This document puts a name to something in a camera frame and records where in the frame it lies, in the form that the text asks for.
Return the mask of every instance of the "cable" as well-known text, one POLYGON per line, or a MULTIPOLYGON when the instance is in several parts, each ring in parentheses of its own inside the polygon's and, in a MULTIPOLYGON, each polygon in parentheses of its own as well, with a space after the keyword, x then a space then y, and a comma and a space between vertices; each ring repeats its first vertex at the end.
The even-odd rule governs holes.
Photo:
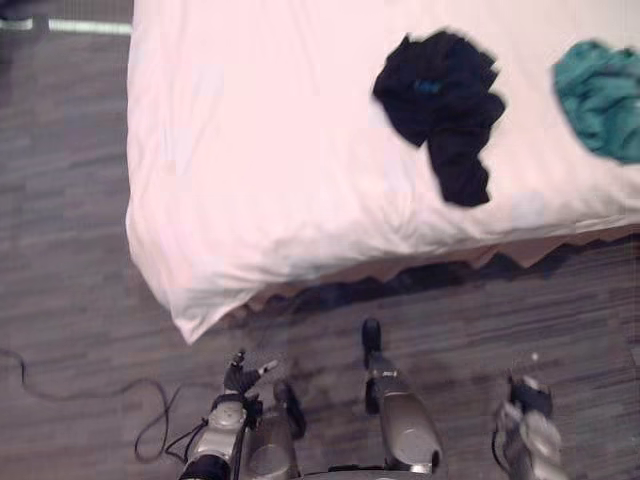
POLYGON ((491 453, 493 453, 493 459, 496 461, 498 466, 508 475, 510 473, 509 468, 502 463, 500 457, 498 456, 498 450, 496 449, 496 439, 498 438, 498 429, 496 428, 491 434, 491 453))
POLYGON ((133 389, 139 386, 147 385, 147 386, 153 387, 156 390, 156 392, 158 392, 158 396, 162 401, 162 411, 158 415, 156 415, 149 423, 147 423, 147 425, 145 425, 136 436, 136 439, 133 445, 133 452, 136 460, 140 463, 155 462, 163 454, 174 457, 180 460, 182 463, 186 463, 186 454, 188 452, 188 449, 191 446, 191 443, 193 442, 193 439, 195 438, 195 436, 198 433, 200 433, 200 430, 202 430, 204 426, 206 426, 206 423, 204 423, 206 421, 203 419, 200 425, 198 425, 196 428, 191 430, 189 433, 182 435, 181 437, 179 437, 178 439, 174 440, 169 445, 167 445, 167 442, 169 441, 169 424, 170 424, 169 412, 171 410, 171 407, 174 405, 176 399, 180 395, 180 392, 182 392, 186 388, 217 388, 216 385, 211 383, 205 383, 205 382, 183 383, 176 388, 175 392, 169 399, 166 389, 163 387, 163 385, 160 382, 150 378, 139 378, 125 384, 122 387, 119 387, 113 390, 106 390, 104 392, 80 391, 70 395, 56 395, 56 394, 40 391, 37 388, 29 385, 29 383, 27 382, 27 362, 22 357, 22 355, 14 352, 13 350, 0 348, 0 356, 5 358, 10 358, 18 363, 18 365, 20 366, 21 386, 26 393, 31 395, 34 398, 37 398, 39 400, 43 400, 46 402, 62 403, 62 402, 73 402, 78 400, 106 400, 106 399, 117 398, 117 397, 126 395, 127 393, 129 393, 130 391, 132 391, 133 389), (151 430, 154 426, 156 426, 159 422, 163 423, 163 432, 162 432, 162 437, 160 441, 160 447, 152 455, 143 455, 142 453, 140 453, 140 442, 142 441, 143 437, 147 434, 147 432, 151 430), (192 437, 189 440, 189 443, 185 448, 185 453, 182 456, 171 451, 171 447, 175 446, 177 443, 179 443, 181 440, 188 437, 190 434, 192 435, 192 437))

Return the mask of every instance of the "white comforter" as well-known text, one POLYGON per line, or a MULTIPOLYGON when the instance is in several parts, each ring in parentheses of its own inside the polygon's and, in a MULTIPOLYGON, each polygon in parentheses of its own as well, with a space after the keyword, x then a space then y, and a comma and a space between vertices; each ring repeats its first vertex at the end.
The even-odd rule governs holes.
POLYGON ((640 223, 640 165, 590 154, 551 66, 640 45, 637 0, 136 0, 127 232, 187 342, 267 285, 364 261, 640 223), (492 201, 443 203, 371 97, 405 33, 493 53, 492 201))

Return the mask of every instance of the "floor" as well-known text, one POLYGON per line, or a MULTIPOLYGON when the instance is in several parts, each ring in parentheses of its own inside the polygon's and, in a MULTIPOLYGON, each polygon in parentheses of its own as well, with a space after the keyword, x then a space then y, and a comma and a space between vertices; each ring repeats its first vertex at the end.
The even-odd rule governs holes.
MULTIPOLYGON (((130 0, 43 0, 36 9, 131 16, 130 0)), ((285 375, 301 397, 304 471, 377 463, 358 346, 360 322, 375 315, 389 356, 429 405, 451 479, 503 478, 489 441, 509 369, 551 385, 572 478, 640 478, 638 238, 566 247, 529 270, 497 258, 479 271, 436 265, 385 285, 317 288, 189 348, 128 256, 128 38, 36 29, 0 32, 0 45, 0 347, 27 359, 40 389, 104 391, 138 377, 167 388, 218 382, 244 346, 256 363, 282 360, 260 389, 265 398, 285 375)), ((197 423, 214 393, 182 396, 172 434, 197 423)), ((16 365, 0 359, 0 478, 177 478, 172 459, 145 465, 133 456, 158 408, 145 388, 113 400, 36 400, 21 390, 16 365)))

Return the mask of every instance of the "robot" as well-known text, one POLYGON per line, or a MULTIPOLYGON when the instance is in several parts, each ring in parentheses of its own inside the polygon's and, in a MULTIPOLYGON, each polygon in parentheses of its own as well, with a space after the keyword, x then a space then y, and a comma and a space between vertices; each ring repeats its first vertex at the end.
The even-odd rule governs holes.
MULTIPOLYGON (((313 480, 424 480, 447 478, 446 457, 424 403, 382 353, 378 321, 362 326, 368 371, 365 405, 380 418, 385 462, 380 467, 332 467, 305 475, 313 480)), ((302 478, 294 440, 306 422, 293 389, 274 385, 276 407, 264 413, 257 395, 248 395, 271 362, 245 371, 245 353, 236 354, 224 378, 224 393, 213 402, 202 428, 187 446, 188 462, 180 480, 292 480, 302 478)), ((551 420, 551 395, 531 378, 510 379, 509 399, 496 416, 494 457, 511 480, 568 480, 561 466, 561 439, 551 420), (504 437, 498 457, 496 439, 504 437)))

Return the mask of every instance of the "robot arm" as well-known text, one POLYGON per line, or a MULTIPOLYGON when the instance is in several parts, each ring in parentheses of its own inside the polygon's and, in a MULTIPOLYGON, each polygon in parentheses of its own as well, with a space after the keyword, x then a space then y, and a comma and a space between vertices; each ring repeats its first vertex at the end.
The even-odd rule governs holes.
POLYGON ((568 480, 562 469, 562 441, 551 420, 553 405, 549 391, 529 377, 510 379, 511 394, 498 411, 494 433, 494 456, 511 480, 568 480), (495 438, 504 435, 503 455, 497 457, 495 438))
POLYGON ((230 480, 238 468, 244 431, 262 414, 257 395, 245 395, 278 365, 273 361, 258 370, 245 371, 244 355, 244 351, 238 352, 229 365, 224 393, 213 402, 207 426, 188 452, 189 463, 180 480, 230 480))

